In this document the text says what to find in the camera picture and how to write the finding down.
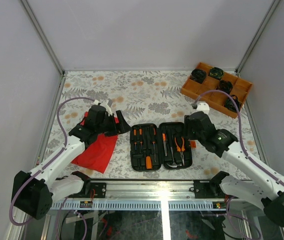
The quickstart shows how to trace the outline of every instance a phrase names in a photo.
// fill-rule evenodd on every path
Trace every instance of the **red cloth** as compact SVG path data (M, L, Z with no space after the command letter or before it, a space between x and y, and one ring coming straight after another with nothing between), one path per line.
M77 156L72 163L103 174L112 157L116 141L117 135L106 137L104 134L100 134L97 140Z

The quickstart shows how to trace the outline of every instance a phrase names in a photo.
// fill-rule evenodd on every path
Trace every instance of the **tool kit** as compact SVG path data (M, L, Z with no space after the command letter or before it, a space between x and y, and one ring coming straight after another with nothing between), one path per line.
M138 124L130 133L131 164L139 172L185 169L193 164L190 141L183 138L182 122Z

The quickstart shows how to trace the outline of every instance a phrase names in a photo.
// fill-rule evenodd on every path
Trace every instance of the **pliers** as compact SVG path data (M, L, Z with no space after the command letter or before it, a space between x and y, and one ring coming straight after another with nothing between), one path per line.
M183 163L183 166L184 166L184 165L185 165L185 163L184 163L185 141L184 141L184 138L183 138L183 137L181 137L181 139L182 139L182 146L180 147L179 144L177 143L176 137L174 138L177 151L178 151L178 152L180 153L180 155L181 155L182 163Z

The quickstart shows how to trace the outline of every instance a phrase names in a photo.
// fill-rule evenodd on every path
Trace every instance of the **orange pliers handle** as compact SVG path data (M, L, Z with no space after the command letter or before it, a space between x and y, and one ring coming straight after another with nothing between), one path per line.
M176 141L176 137L175 137L175 144L176 144L176 148L177 148L177 151L178 151L178 152L184 152L184 151L185 151L185 147L184 147L185 141L184 141L184 138L183 138L183 137L181 137L181 139L182 139L182 147L180 147L180 146L178 145L178 143L177 143L177 141Z

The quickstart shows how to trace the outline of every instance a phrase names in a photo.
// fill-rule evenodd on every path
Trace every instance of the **wooden tray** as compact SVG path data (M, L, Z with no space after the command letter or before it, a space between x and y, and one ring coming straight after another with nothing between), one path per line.
M200 84L198 82L195 82L194 80L191 80L189 76L181 89L182 94L192 99L196 99L200 94L208 90L216 89L217 86L219 85L219 80L208 76L210 69L213 68L212 66L200 62L196 68L204 70L207 74L203 83ZM243 80L242 78L231 75L227 72L224 74L222 80L230 81L233 84L233 89L230 95L236 95L238 97L238 101L240 102L240 110L241 110L246 101L248 93L252 89L253 84L249 81ZM227 99L226 95L220 92L211 92L204 95L201 99L203 101L206 101L211 108L220 111L221 113L224 113L227 116L230 116L234 119L237 117L236 112L228 110L226 107L224 107L224 104Z

